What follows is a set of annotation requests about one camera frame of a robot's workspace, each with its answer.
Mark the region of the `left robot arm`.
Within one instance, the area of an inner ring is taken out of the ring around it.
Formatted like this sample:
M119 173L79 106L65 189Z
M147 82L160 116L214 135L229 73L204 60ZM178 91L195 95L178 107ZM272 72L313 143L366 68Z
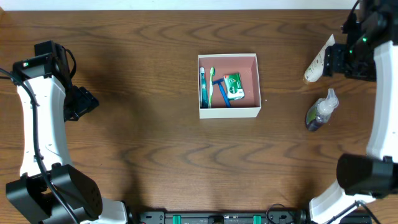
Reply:
M8 201L30 223L127 223L120 201L101 196L94 180L74 168L65 134L68 65L54 53L16 62L10 74L24 115L24 158Z

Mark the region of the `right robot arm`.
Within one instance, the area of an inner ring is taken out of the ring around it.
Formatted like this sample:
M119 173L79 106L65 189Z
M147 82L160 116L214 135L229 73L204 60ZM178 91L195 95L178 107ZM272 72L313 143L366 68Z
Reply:
M366 154L343 154L336 180L311 199L305 223L344 223L357 208L397 193L397 2L357 1L341 30L343 44L329 38L303 79L336 73L376 83L376 101Z

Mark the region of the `green white toothbrush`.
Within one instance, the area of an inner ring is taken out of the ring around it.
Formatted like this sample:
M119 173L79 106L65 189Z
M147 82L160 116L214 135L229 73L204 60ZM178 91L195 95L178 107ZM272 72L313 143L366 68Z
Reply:
M210 69L210 81L209 81L209 99L208 99L208 107L212 107L212 98L213 98L213 77L215 76L215 68L211 67Z

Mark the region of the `red teal toothpaste tube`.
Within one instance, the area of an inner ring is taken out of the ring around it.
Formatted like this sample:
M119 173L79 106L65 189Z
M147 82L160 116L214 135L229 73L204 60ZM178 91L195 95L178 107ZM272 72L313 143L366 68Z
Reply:
M200 72L200 86L201 86L201 89L200 89L201 107L207 108L208 107L208 93L207 93L207 85L206 85L205 68L200 67L199 72Z

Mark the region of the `white leaf-print lotion tube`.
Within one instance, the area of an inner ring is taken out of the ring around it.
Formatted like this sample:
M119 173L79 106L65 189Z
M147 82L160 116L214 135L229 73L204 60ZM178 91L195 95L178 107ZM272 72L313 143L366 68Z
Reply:
M317 56L313 59L311 64L306 69L303 75L303 81L306 84L314 83L320 79L325 65L325 51L326 48L335 44L335 38L332 34L326 43L323 45Z

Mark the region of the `clear foam pump bottle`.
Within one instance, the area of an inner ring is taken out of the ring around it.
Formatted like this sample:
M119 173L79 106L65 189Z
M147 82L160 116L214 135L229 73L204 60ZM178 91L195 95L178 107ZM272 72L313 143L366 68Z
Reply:
M309 131L316 131L326 124L332 112L339 105L339 100L333 88L328 89L326 98L319 98L307 111L305 125Z

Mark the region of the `blue disposable razor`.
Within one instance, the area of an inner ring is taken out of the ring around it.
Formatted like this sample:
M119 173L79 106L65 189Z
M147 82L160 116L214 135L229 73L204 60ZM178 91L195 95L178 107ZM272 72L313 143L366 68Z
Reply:
M230 104L228 96L223 88L223 84L222 84L223 82L224 82L223 79L218 79L218 80L213 81L213 85L218 85L218 88L220 89L220 93L221 93L221 96L223 97L226 107L230 108L231 104Z

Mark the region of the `green soap bar pack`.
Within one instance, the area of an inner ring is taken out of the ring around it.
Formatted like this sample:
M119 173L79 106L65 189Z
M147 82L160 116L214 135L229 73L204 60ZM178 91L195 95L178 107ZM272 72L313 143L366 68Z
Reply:
M240 73L223 76L229 100L240 100L245 97Z

